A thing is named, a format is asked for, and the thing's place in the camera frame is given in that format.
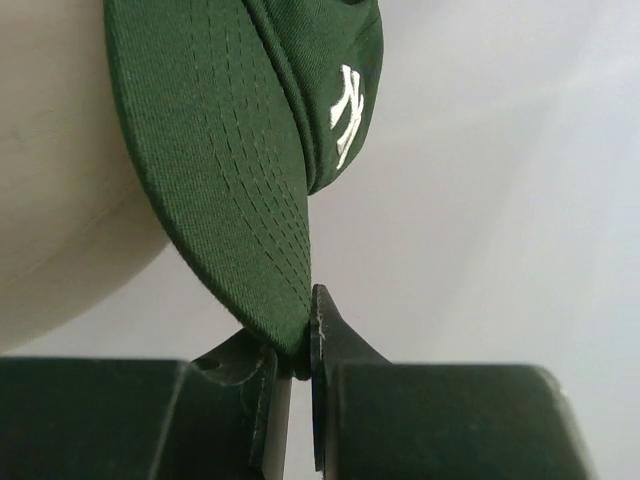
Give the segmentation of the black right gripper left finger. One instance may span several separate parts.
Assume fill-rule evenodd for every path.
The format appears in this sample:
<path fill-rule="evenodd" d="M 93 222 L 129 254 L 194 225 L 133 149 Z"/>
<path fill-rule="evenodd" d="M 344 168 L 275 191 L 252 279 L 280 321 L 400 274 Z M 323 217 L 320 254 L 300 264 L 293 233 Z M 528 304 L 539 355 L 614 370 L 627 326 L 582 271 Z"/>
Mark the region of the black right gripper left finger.
<path fill-rule="evenodd" d="M 5 479 L 274 479 L 278 362 L 239 332 L 194 361 L 5 358 Z"/>

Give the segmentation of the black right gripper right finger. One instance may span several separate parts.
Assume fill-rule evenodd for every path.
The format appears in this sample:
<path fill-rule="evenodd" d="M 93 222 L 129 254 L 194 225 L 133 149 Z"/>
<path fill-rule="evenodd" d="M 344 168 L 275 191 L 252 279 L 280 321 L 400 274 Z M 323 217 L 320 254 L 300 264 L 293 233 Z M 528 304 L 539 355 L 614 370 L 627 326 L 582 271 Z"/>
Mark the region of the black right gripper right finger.
<path fill-rule="evenodd" d="M 392 363 L 313 289 L 316 469 L 327 479 L 593 479 L 567 394 L 523 364 Z"/>

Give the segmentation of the dark green baseball cap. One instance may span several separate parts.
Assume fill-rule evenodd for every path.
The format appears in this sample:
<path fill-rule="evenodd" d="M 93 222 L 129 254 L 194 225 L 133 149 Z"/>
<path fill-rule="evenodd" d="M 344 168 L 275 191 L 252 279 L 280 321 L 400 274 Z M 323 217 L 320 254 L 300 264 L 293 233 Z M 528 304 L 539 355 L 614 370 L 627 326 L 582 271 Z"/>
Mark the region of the dark green baseball cap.
<path fill-rule="evenodd" d="M 308 199 L 362 148 L 384 51 L 374 1 L 108 1 L 137 176 L 202 284 L 310 375 Z"/>

